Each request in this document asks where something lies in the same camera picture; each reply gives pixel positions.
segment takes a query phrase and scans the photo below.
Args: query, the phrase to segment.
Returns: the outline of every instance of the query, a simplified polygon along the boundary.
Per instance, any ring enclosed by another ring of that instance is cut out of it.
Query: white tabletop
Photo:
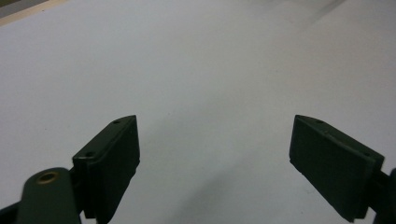
[[[0,27],[0,57],[0,207],[132,114],[111,223],[347,223],[289,163],[296,114],[396,167],[393,0],[70,0]]]

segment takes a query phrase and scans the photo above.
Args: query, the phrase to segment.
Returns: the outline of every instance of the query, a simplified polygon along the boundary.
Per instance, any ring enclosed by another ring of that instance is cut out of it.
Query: table surface
[[[111,223],[347,223],[290,165],[293,119],[396,167],[395,21],[393,0],[70,0],[2,26],[0,206],[136,114]]]

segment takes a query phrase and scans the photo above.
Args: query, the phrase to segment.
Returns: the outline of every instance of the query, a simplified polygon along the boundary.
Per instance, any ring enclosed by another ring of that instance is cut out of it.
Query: white table
[[[289,163],[295,114],[396,167],[393,0],[70,0],[0,27],[0,57],[0,207],[132,114],[111,223],[347,223]]]

